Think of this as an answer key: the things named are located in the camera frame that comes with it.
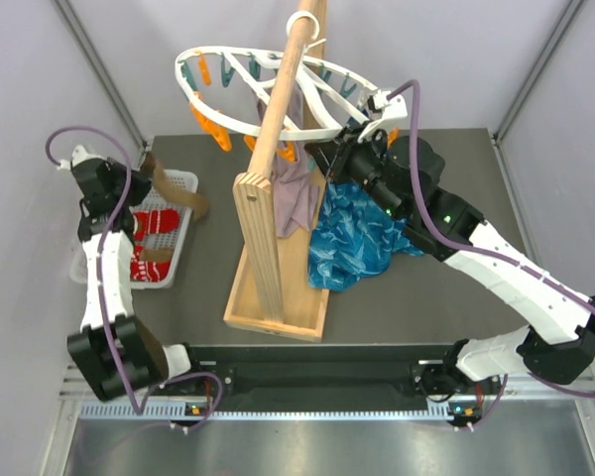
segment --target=gray towel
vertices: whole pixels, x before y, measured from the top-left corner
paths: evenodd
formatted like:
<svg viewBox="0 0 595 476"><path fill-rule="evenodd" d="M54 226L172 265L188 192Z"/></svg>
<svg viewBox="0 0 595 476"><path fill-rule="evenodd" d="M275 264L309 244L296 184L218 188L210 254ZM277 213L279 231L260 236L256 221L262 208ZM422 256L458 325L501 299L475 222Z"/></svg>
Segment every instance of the gray towel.
<svg viewBox="0 0 595 476"><path fill-rule="evenodd" d="M257 104L258 114L262 119L266 105L260 100ZM289 102L289 117L298 125L302 124L302 108L301 92L294 88ZM279 146L286 147L287 144L281 142ZM298 227L311 230L319 194L319 187L309 182L308 154L302 142L295 142L295 151L295 162L289 162L276 154L273 163L276 234L281 238L291 236Z"/></svg>

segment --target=blue patterned fabric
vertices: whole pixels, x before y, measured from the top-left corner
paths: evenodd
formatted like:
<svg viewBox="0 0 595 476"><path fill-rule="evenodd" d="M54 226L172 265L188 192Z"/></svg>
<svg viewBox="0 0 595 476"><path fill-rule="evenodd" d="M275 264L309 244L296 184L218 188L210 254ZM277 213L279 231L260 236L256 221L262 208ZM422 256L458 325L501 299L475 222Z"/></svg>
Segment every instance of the blue patterned fabric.
<svg viewBox="0 0 595 476"><path fill-rule="evenodd" d="M326 186L308 249L308 284L345 291L388 269L393 253L421 256L395 222L355 183Z"/></svg>

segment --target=wooden post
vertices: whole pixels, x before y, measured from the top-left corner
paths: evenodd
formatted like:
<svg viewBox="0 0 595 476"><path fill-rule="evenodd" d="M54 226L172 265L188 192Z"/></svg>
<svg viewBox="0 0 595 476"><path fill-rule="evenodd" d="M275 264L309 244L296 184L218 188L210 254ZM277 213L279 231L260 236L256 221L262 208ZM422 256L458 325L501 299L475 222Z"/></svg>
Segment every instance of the wooden post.
<svg viewBox="0 0 595 476"><path fill-rule="evenodd" d="M298 9L313 13L318 1L301 0ZM301 17L294 22L248 172L236 177L233 186L236 209L256 281L258 299L265 317L275 322L285 320L285 310L271 169L303 50L312 41L313 32L314 24L311 19Z"/></svg>

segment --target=white plastic basket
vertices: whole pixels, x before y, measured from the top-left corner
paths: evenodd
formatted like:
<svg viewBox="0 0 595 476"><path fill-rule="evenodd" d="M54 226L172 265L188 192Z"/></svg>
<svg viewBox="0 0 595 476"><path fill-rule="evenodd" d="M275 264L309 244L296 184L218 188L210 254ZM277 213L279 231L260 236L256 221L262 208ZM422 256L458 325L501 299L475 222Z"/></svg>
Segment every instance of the white plastic basket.
<svg viewBox="0 0 595 476"><path fill-rule="evenodd" d="M182 171L166 171L168 179L175 185L184 188L187 191L196 191L198 189L198 177L192 172ZM164 210L166 208L173 208L178 212L180 216L180 224L178 229L171 233L162 233L155 235L146 235L146 237L137 242L145 248L161 249L161 248L174 248L174 255L172 256L172 262L170 263L170 270L168 275L162 281L157 283L145 283L143 281L130 281L130 288L133 290L154 290L161 288L170 288L175 280L175 273L177 272L177 266L179 265L180 251L182 250L182 244L187 233L187 226L189 226L189 220L191 219L191 208L185 206L173 205L166 202L159 193L152 188L148 196L143 200L141 205L133 208L133 211L152 211L152 210ZM79 247L72 258L70 264L70 271L68 273L70 278L81 285L85 285L88 282L88 269L86 267L86 255Z"/></svg>

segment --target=wall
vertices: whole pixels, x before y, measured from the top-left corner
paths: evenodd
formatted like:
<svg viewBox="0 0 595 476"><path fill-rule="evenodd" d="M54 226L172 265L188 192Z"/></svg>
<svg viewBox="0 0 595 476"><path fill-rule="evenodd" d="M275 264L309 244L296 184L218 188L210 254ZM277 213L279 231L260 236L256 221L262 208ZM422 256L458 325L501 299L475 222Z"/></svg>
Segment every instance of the wall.
<svg viewBox="0 0 595 476"><path fill-rule="evenodd" d="M298 0L72 4L139 127L151 136L199 132L174 78L179 53L201 45L282 50L285 21ZM326 58L383 87L418 78L424 128L495 129L564 4L328 0ZM212 70L216 75L218 62ZM223 91L218 83L205 98L254 120L250 97L244 87Z"/></svg>
<svg viewBox="0 0 595 476"><path fill-rule="evenodd" d="M586 2L504 149L542 261L594 295L595 0Z"/></svg>
<svg viewBox="0 0 595 476"><path fill-rule="evenodd" d="M41 462L85 289L67 277L77 189L47 161L57 127L98 126L131 140L49 1L0 1L0 474ZM59 141L113 151L81 135Z"/></svg>

